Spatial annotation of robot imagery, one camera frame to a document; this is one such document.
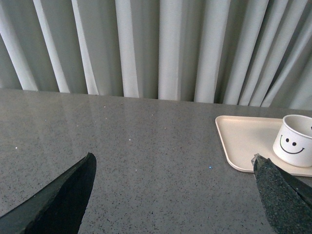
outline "beige tray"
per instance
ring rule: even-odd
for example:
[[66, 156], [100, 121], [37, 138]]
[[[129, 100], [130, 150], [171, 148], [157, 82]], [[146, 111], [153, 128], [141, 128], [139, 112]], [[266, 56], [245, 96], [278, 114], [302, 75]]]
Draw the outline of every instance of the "beige tray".
[[279, 159], [273, 143], [282, 119], [219, 116], [215, 119], [228, 163], [242, 172], [254, 172], [251, 159], [259, 153], [294, 176], [312, 177], [312, 167], [295, 167]]

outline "black smile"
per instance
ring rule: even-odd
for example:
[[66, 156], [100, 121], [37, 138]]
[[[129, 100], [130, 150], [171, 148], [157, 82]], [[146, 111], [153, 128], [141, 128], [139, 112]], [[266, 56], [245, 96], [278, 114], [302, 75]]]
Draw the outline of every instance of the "black smile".
[[291, 154], [291, 155], [296, 155], [296, 154], [298, 154], [298, 153], [301, 153], [301, 152], [304, 150], [304, 148], [302, 148], [302, 150], [300, 150], [300, 151], [297, 152], [297, 153], [291, 153], [291, 152], [288, 152], [288, 151], [284, 150], [284, 148], [283, 148], [283, 146], [282, 146], [282, 136], [283, 136], [283, 135], [281, 135], [281, 138], [280, 138], [280, 140], [279, 140], [279, 145], [281, 146], [282, 150], [285, 151], [286, 153]]

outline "table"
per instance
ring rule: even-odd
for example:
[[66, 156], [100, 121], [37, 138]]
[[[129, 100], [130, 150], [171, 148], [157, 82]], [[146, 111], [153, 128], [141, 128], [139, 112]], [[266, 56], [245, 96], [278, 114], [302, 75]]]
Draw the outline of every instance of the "table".
[[[226, 161], [220, 115], [312, 111], [0, 90], [0, 215], [97, 157], [79, 233], [273, 233], [253, 174]], [[300, 178], [312, 185], [311, 178]]]

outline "curtain fold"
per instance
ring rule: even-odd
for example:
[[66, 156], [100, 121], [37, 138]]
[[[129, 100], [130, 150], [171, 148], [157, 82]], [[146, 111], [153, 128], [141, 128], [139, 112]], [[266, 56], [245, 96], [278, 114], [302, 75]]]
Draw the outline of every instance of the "curtain fold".
[[312, 0], [0, 0], [0, 88], [312, 110]]

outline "paper cup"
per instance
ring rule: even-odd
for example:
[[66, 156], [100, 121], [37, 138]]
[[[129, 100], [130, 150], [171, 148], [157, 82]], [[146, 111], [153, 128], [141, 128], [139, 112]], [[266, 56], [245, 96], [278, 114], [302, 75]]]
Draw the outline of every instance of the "paper cup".
[[280, 159], [293, 166], [312, 166], [312, 118], [285, 116], [273, 150]]

